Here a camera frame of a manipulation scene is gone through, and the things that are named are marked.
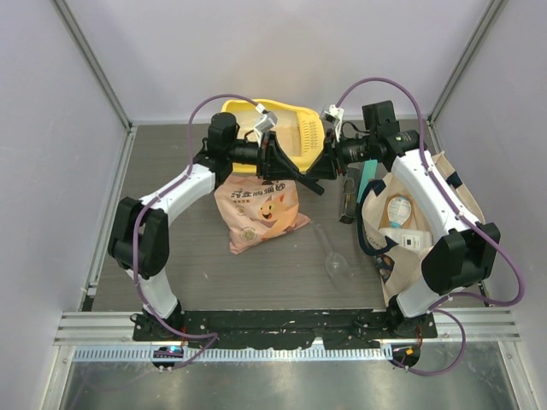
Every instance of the cartoon character on bag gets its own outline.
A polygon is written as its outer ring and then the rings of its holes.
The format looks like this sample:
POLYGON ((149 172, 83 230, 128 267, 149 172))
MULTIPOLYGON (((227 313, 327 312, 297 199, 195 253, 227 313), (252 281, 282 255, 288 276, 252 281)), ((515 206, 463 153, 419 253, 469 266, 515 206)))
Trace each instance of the cartoon character on bag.
POLYGON ((393 267, 395 267, 395 262, 386 254, 378 255, 375 259, 376 267, 379 270, 379 275, 384 281, 387 282, 387 279, 390 278, 391 273, 393 272, 393 267))
POLYGON ((258 212, 259 221, 261 224, 269 228, 268 232, 262 237, 265 241, 272 237, 278 237, 284 232, 294 231, 297 216, 297 208, 294 203, 296 198, 292 198, 292 203, 289 203, 287 195, 282 194, 277 197, 269 196, 260 207, 258 212))

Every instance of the black mounting plate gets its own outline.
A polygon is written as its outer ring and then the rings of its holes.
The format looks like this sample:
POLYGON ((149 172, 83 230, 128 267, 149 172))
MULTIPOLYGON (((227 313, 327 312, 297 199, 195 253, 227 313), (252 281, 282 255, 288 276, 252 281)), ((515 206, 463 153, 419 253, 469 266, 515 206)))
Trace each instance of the black mounting plate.
MULTIPOLYGON (((418 323, 423 338, 437 337, 431 314, 418 323)), ((185 311, 183 328, 193 335, 218 333, 217 349, 305 349, 316 337, 325 349, 367 349, 377 348, 378 339, 415 338, 415 328, 390 330, 385 311, 375 309, 185 311)), ((149 341, 150 334, 135 327, 133 340, 149 341)), ((189 344, 199 348, 204 342, 189 344)))

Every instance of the plastic scoop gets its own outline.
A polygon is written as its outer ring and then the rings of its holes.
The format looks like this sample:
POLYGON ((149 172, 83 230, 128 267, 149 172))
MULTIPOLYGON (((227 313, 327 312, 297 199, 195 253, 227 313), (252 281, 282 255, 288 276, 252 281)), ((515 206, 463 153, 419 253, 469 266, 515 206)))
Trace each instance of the plastic scoop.
POLYGON ((343 292, 351 291, 353 274, 350 271, 348 262, 341 254, 334 252, 323 226, 314 224, 314 229, 325 254, 326 275, 331 279, 336 289, 343 292))

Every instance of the yellow basket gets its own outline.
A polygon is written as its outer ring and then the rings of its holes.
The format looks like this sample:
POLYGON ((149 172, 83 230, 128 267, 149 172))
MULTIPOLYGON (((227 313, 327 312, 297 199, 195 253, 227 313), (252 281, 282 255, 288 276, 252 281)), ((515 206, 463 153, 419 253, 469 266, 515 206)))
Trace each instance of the yellow basket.
MULTIPOLYGON (((313 109, 294 107, 282 102, 263 99, 255 101, 277 115, 278 123, 273 131, 277 132, 279 145, 300 172, 306 173, 323 150, 325 133, 319 115, 313 109)), ((238 119, 239 139, 243 139, 244 134, 253 129, 260 116, 252 104, 242 100, 226 101, 222 112, 232 113, 238 119)), ((251 141, 254 137, 253 132, 248 136, 251 141)), ((233 171, 256 174, 256 167, 234 163, 233 171)))

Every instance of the metal floor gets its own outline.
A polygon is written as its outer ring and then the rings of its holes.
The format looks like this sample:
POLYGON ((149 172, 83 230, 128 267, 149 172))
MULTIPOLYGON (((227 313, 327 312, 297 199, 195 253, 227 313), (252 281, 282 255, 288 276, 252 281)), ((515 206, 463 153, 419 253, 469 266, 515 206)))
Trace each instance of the metal floor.
MULTIPOLYGON (((426 344, 419 368, 447 366, 459 348, 459 343, 426 344)), ((151 367, 144 362, 73 363, 61 409, 518 408, 497 343, 470 343, 458 367, 432 378, 406 373, 386 360, 312 361, 195 363, 131 383, 151 367)))

